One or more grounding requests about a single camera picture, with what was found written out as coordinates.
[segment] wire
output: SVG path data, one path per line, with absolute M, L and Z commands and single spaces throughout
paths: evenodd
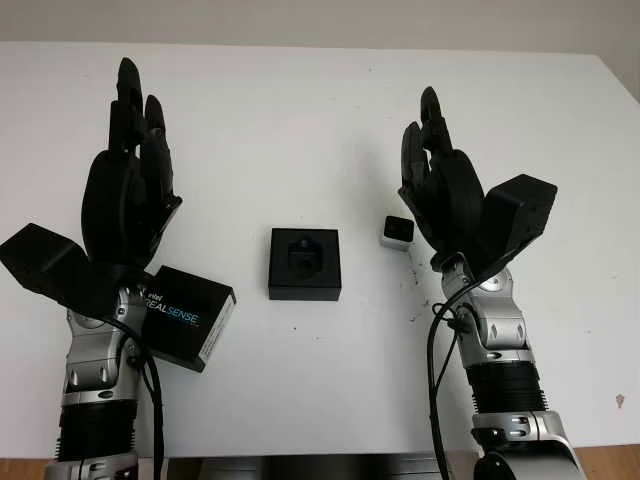
M 435 313 L 433 317 L 433 322 L 431 322 L 431 327 L 429 328 L 429 333 L 427 334 L 427 383 L 428 383 L 428 393 L 429 393 L 429 420 L 431 423 L 431 436 L 433 438 L 433 450 L 436 455 L 436 460 L 438 462 L 438 469 L 440 470 L 440 475 L 442 476 L 442 480 L 449 480 L 449 471 L 447 469 L 447 458 L 444 452 L 444 445 L 442 442 L 442 433 L 440 432 L 440 420 L 438 419 L 438 386 L 439 381 L 436 383 L 435 381 L 435 371 L 433 366 L 433 350 L 434 343 L 436 338 L 436 332 L 438 330 L 438 326 L 440 322 L 444 318 L 444 314 L 446 312 L 453 312 L 453 305 L 458 302 L 464 295 L 466 295 L 469 291 L 476 288 L 482 281 L 477 281 L 475 283 L 469 283 L 458 290 L 456 293 L 451 295 L 449 299 L 441 304 L 438 311 Z M 445 364 L 443 365 L 443 370 L 439 375 L 439 379 L 442 380 L 442 375 L 444 375 L 446 366 L 448 363 L 448 358 L 445 359 Z
M 444 372 L 447 371 L 447 366 L 449 365 L 451 354 L 453 353 L 453 349 L 456 346 L 456 340 L 458 340 L 458 332 L 453 332 L 453 338 L 451 339 L 451 345 L 449 345 L 449 351 L 447 352 L 447 356 L 444 358 L 444 363 L 442 364 L 442 368 L 440 369 L 438 380 L 436 380 L 436 389 L 435 389 L 436 394 L 438 393 L 438 389 L 440 388 L 440 382 L 442 382 L 442 377 L 444 377 Z
M 144 361 L 142 364 L 142 378 L 145 380 L 144 383 L 149 391 L 151 402 L 153 403 L 153 480 L 161 480 L 162 463 L 164 462 L 164 435 L 162 433 L 162 425 L 164 422 L 162 418 L 162 387 L 160 385 L 158 367 L 156 366 L 151 351 L 138 332 L 110 316 L 102 317 L 101 320 L 122 330 L 125 335 L 136 342 L 140 349 Z M 149 366 L 151 384 L 149 384 L 149 378 L 147 378 L 146 371 L 144 370 L 145 365 Z
M 155 390 L 151 387 L 151 382 L 149 382 L 149 377 L 147 376 L 147 369 L 145 365 L 142 365 L 140 369 L 140 373 L 142 374 L 142 380 L 144 380 L 144 384 L 147 387 L 147 391 L 149 395 L 155 395 Z

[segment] black object in box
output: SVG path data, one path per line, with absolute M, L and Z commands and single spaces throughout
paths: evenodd
M 338 300 L 341 289 L 337 230 L 271 231 L 271 300 Z
M 163 266 L 146 302 L 142 337 L 154 355 L 201 372 L 236 298 L 227 285 Z

